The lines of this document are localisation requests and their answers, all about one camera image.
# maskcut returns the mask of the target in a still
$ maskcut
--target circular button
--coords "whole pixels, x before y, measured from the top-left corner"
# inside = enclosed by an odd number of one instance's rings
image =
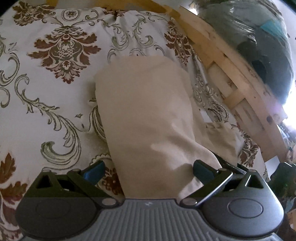
[[[195,204],[197,204],[197,201],[191,197],[183,199],[182,202],[186,206],[194,206]]]
[[[262,205],[251,199],[236,199],[228,205],[228,209],[240,218],[255,218],[263,212]]]
[[[55,219],[65,216],[70,210],[70,204],[63,199],[50,199],[40,202],[36,212],[46,219]]]
[[[103,199],[102,204],[105,206],[113,206],[116,204],[116,200],[114,198],[105,198]]]

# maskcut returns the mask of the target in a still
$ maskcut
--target wooden slat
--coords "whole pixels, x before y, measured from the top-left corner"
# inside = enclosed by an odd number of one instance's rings
[[[220,92],[225,97],[231,95],[233,90],[228,84],[229,82],[231,82],[231,80],[216,63],[212,64],[211,67],[208,68],[207,73],[210,77],[211,82],[218,87]]]
[[[213,42],[209,41],[210,35],[208,38],[203,36],[197,29],[200,29],[200,26],[197,26],[197,22],[190,22],[191,24],[195,24],[194,27],[185,22],[185,17],[181,13],[181,17],[178,20],[179,24],[183,27],[184,31],[188,35],[188,37],[196,43],[194,48],[202,49],[205,51],[210,58],[213,58],[217,65],[228,75],[228,77],[233,81],[233,83],[237,86],[237,88],[244,93],[246,100],[251,105],[256,115],[258,116],[263,128],[268,134],[269,139],[273,143],[277,156],[281,162],[286,159],[286,146],[281,137],[281,134],[277,128],[276,123],[273,120],[273,116],[279,114],[275,112],[276,103],[274,102],[274,108],[267,109],[266,103],[261,98],[261,95],[254,89],[254,87],[250,84],[248,79],[240,72],[240,70],[236,67],[236,65],[221,51],[219,50]]]
[[[167,5],[164,5],[163,7],[165,8],[165,14],[170,15],[175,19],[180,18],[181,14],[178,11],[174,10],[173,8]]]
[[[261,132],[263,130],[263,126],[258,119],[256,113],[251,108],[250,104],[247,100],[242,100],[233,110],[234,114],[237,114],[244,122],[244,126],[246,129],[243,130],[248,133],[251,137],[253,135]]]
[[[59,0],[46,0],[46,4],[55,7]]]
[[[208,40],[207,42],[211,42],[211,45],[219,49],[225,57],[228,57],[231,62],[235,63],[236,69],[238,69],[242,75],[248,80],[248,83],[258,92],[259,96],[261,97],[262,101],[264,102],[266,109],[269,115],[274,118],[274,121],[278,124],[283,119],[287,118],[287,115],[282,107],[281,104],[277,101],[274,95],[270,92],[269,88],[264,85],[261,81],[260,77],[255,73],[253,68],[249,66],[246,60],[240,56],[240,54],[231,48],[216,32],[215,30],[203,21],[201,18],[193,14],[192,12],[188,11],[187,9],[180,7],[179,8],[180,16],[180,25],[185,30],[186,34],[191,35],[193,38],[189,37],[192,41],[201,45],[202,48],[208,47],[208,43],[205,43],[205,39]],[[198,34],[192,33],[192,30],[195,29],[200,35],[203,35],[204,38],[202,39]],[[207,48],[205,51],[206,53],[213,53],[211,48]]]
[[[162,5],[156,3],[152,0],[144,0],[144,1],[143,0],[132,0],[132,2],[134,4],[138,4],[139,6],[141,6],[144,9],[149,9],[148,11],[151,11],[151,12],[166,13],[166,9]]]
[[[237,89],[233,91],[226,99],[224,99],[224,104],[231,110],[237,106],[244,99],[242,92]]]
[[[199,50],[196,52],[200,60],[202,61],[205,69],[208,69],[214,62],[213,58],[210,58],[204,51]]]

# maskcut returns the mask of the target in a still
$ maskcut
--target beige cloth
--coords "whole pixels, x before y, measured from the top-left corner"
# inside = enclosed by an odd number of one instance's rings
[[[206,132],[210,145],[204,146],[236,166],[245,142],[240,130],[229,122],[214,122],[206,123]]]
[[[189,75],[170,59],[124,57],[95,78],[102,125],[126,198],[182,199],[202,187],[192,173],[196,159],[221,167],[208,149],[223,142],[221,133],[214,138],[215,129],[230,131],[224,123],[204,123]],[[216,149],[226,146],[235,158],[232,143]]]

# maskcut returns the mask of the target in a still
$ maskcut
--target damask pattern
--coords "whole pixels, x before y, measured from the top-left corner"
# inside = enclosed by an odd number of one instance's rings
[[[254,160],[259,151],[259,146],[251,139],[251,137],[247,133],[245,133],[240,128],[238,123],[236,123],[236,125],[231,124],[231,126],[232,128],[238,128],[245,139],[244,146],[239,155],[241,164],[245,165],[246,167],[253,167]]]
[[[38,39],[34,43],[39,52],[29,54],[32,58],[43,59],[42,66],[55,73],[56,78],[62,78],[70,84],[75,76],[80,76],[80,71],[90,65],[90,54],[96,54],[101,49],[92,45],[97,37],[95,34],[88,35],[75,24],[64,26],[57,18],[56,23],[60,27],[45,39]]]
[[[12,184],[9,181],[15,170],[15,160],[8,153],[0,164],[0,240],[2,241],[21,237],[21,231],[15,220],[15,209],[28,185],[20,181]]]
[[[12,9],[16,11],[16,14],[13,16],[14,21],[20,26],[25,26],[34,21],[41,20],[45,16],[55,15],[55,12],[52,11],[54,7],[46,4],[34,7],[26,2],[20,1],[19,5],[14,6]]]
[[[235,124],[231,113],[202,75],[200,60],[188,38],[169,16],[145,11],[126,14],[102,8],[54,10],[48,5],[33,7],[19,2],[10,15],[5,16],[4,22],[6,20],[13,25],[6,25],[9,31],[3,34],[0,20],[0,61],[4,63],[0,66],[4,68],[0,69],[0,132],[11,137],[11,143],[28,147],[12,152],[0,141],[0,155],[10,153],[0,166],[0,240],[20,238],[14,211],[27,184],[34,181],[41,170],[62,174],[103,160],[107,167],[105,177],[96,186],[117,199],[124,198],[94,98],[94,74],[113,58],[167,56],[193,76],[196,103],[211,120]],[[32,34],[33,40],[16,38],[17,31]],[[55,81],[59,78],[71,85]],[[8,113],[10,119],[3,124]],[[21,120],[21,124],[15,124],[16,120]],[[242,150],[246,165],[254,161],[252,154],[256,146],[251,144],[248,142]],[[32,174],[15,168],[18,163]],[[4,181],[1,180],[3,173],[13,173],[13,176],[5,174]]]
[[[166,46],[168,46],[170,49],[173,49],[175,51],[175,55],[186,66],[191,52],[191,46],[189,44],[188,38],[178,30],[172,21],[168,22],[168,28],[168,33],[164,35],[168,40]]]

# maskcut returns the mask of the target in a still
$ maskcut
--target gray ribbed pad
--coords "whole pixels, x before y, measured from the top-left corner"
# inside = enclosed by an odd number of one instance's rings
[[[216,232],[196,210],[179,207],[174,200],[125,200],[121,207],[102,211],[88,230],[68,240],[243,241]],[[256,240],[281,241],[275,234]]]

